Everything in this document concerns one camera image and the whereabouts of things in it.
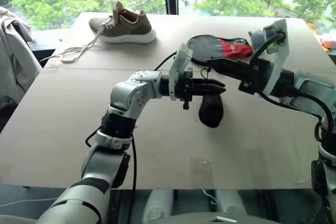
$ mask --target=brown sneaker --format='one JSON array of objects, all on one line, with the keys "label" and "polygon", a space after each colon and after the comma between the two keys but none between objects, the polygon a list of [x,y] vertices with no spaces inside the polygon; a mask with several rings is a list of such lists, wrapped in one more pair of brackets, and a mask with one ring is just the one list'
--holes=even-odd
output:
[{"label": "brown sneaker", "polygon": [[106,22],[105,29],[99,39],[109,43],[150,43],[154,40],[156,32],[152,29],[144,11],[140,14],[126,10],[117,1],[113,7],[113,16],[109,18],[93,18],[89,21],[94,34],[98,28]]}]

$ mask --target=table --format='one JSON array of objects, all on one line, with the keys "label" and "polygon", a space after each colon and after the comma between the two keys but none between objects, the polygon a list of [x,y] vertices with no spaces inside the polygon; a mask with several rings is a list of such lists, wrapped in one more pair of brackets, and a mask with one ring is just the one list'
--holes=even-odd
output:
[{"label": "table", "polygon": [[[91,40],[87,23],[99,15],[106,14],[81,14],[57,52]],[[248,39],[249,30],[276,20],[167,15],[149,19],[157,31],[151,44],[98,42],[75,63],[48,61],[0,135],[0,183],[67,187],[78,181],[88,151],[84,139],[99,125],[116,83],[137,70],[152,69],[195,35]],[[286,67],[335,80],[333,62],[304,21],[288,19],[288,30],[291,54]],[[164,73],[170,64],[163,65]],[[210,77],[227,86],[222,94],[225,115],[216,129],[199,121],[201,98],[194,98],[188,111],[169,98],[152,100],[144,108],[134,130],[137,188],[309,188],[310,163],[318,156],[316,120],[238,91],[237,80],[212,72]],[[132,170],[131,161],[121,188],[131,188]]]}]

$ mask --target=white shoelace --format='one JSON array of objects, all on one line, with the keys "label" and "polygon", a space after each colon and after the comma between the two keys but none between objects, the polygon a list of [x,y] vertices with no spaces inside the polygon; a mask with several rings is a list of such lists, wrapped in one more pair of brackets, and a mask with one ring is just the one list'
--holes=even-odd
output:
[{"label": "white shoelace", "polygon": [[[79,57],[81,57],[84,52],[91,48],[92,46],[94,46],[94,44],[97,42],[99,36],[103,33],[103,31],[105,30],[105,28],[107,26],[110,27],[110,24],[109,22],[113,20],[112,16],[110,16],[106,21],[104,21],[103,23],[100,24],[100,26],[98,27],[98,30],[97,30],[97,33],[94,37],[94,39],[92,41],[90,41],[89,43],[87,43],[85,46],[81,46],[81,47],[70,47],[70,48],[67,48],[65,49],[63,52],[59,53],[59,54],[56,54],[56,55],[51,55],[51,56],[48,56],[42,60],[40,60],[40,62],[44,61],[44,60],[47,60],[47,59],[50,59],[50,58],[53,58],[53,57],[59,57],[60,58],[60,61],[64,62],[64,63],[72,63],[72,62],[75,62],[76,60],[79,59]],[[74,58],[72,59],[65,59],[64,57],[66,55],[69,55],[69,54],[74,54],[76,52],[79,52],[79,54],[77,56],[75,56]]]}]

